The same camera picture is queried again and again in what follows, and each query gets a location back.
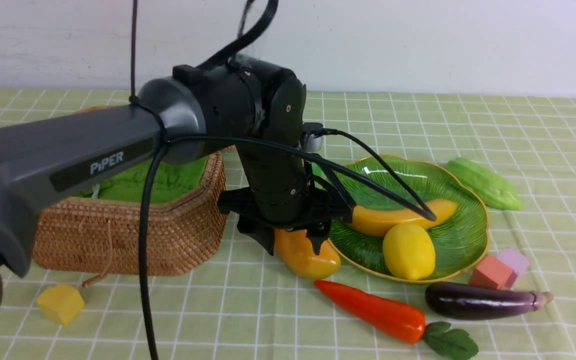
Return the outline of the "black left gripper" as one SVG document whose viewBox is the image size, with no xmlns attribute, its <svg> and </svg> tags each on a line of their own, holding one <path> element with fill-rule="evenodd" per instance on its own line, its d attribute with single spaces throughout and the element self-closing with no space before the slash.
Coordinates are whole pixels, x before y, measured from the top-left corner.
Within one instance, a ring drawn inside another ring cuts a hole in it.
<svg viewBox="0 0 576 360">
<path fill-rule="evenodd" d="M 270 256 L 274 256 L 275 229 L 307 229 L 312 251 L 320 255 L 322 244 L 329 239 L 329 223 L 350 220 L 355 205 L 346 191 L 314 185 L 283 189 L 250 185 L 222 192 L 217 201 L 222 214 L 239 216 L 238 232 L 256 241 Z"/>
</svg>

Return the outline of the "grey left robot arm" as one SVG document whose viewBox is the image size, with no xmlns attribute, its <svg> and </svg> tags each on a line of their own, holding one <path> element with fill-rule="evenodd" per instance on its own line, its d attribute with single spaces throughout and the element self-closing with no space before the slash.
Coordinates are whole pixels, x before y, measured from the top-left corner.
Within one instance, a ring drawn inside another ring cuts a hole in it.
<svg viewBox="0 0 576 360">
<path fill-rule="evenodd" d="M 238 55 L 213 68 L 178 65 L 147 82 L 137 105 L 1 127 L 0 267 L 25 276 L 43 210 L 165 147 L 162 160 L 183 166 L 235 145 L 249 186 L 223 193 L 218 210 L 238 214 L 238 229 L 268 252 L 275 229 L 307 230 L 319 250 L 354 202 L 306 173 L 301 155 L 319 150 L 323 126 L 303 121 L 305 105 L 292 70 Z"/>
</svg>

